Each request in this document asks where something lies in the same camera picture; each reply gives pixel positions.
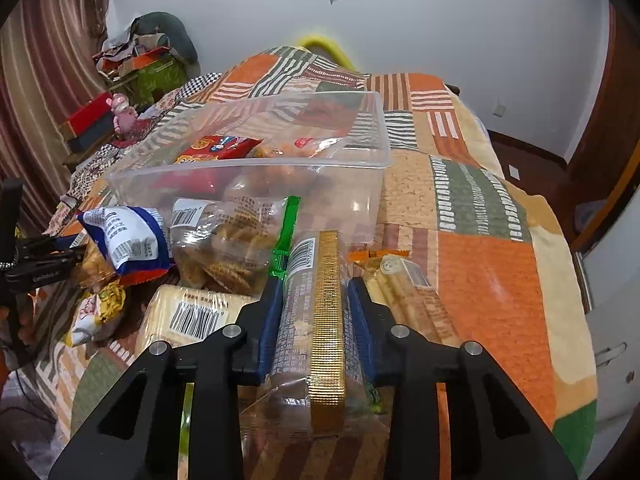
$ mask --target baseboard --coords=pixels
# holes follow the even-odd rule
[[[556,163],[563,170],[566,170],[566,160],[562,158],[560,155],[556,155],[555,153],[548,152],[547,150],[543,150],[533,144],[529,144],[524,140],[515,139],[514,137],[509,137],[503,134],[499,134],[498,132],[494,132],[492,130],[487,130],[489,132],[489,138],[491,142],[496,142],[498,144],[503,144],[504,146],[510,146],[511,148],[516,148],[518,150],[522,150],[523,152],[531,153],[532,155],[540,156],[541,158],[546,158],[546,160],[550,160],[551,162]]]

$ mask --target dark wooden floor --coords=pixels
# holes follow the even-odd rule
[[[530,195],[542,195],[556,214],[564,237],[574,240],[575,205],[580,202],[580,187],[569,180],[566,167],[548,157],[513,146],[512,142],[492,135],[492,145],[504,176],[512,184]],[[509,165],[520,172],[520,180],[509,174]]]

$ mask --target gold packaging strip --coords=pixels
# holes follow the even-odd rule
[[[345,355],[337,231],[318,239],[314,328],[308,392],[315,433],[340,431],[344,423]]]

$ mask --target white door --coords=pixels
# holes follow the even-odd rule
[[[640,193],[584,257],[584,270],[593,301],[587,323],[598,377],[596,437],[585,478],[640,402]]]

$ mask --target yellow tube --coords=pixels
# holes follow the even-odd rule
[[[320,36],[319,34],[309,34],[304,38],[301,38],[298,41],[298,46],[302,48],[309,49],[312,46],[319,46],[325,49],[331,57],[334,58],[334,61],[343,68],[347,70],[353,70],[357,72],[353,63],[349,60],[346,54],[342,51],[342,49],[335,43],[334,40],[330,40],[329,38],[325,38],[324,36]]]

